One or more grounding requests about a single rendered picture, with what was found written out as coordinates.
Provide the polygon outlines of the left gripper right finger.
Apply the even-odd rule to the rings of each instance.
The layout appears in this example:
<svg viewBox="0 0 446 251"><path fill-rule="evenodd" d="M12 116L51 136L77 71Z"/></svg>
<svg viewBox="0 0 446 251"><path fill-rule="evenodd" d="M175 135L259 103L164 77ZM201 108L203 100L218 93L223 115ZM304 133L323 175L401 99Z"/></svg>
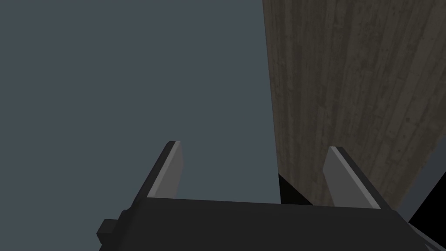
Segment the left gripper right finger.
<svg viewBox="0 0 446 251"><path fill-rule="evenodd" d="M330 146L322 171L335 207L391 209L345 148Z"/></svg>

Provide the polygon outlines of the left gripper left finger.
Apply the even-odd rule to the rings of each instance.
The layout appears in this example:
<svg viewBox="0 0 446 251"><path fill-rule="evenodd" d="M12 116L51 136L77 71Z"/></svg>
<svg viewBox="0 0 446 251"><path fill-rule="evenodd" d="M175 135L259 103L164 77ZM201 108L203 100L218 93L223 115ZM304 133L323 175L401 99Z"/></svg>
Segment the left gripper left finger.
<svg viewBox="0 0 446 251"><path fill-rule="evenodd" d="M132 206L146 197L176 198L183 166L181 142L167 142L137 193Z"/></svg>

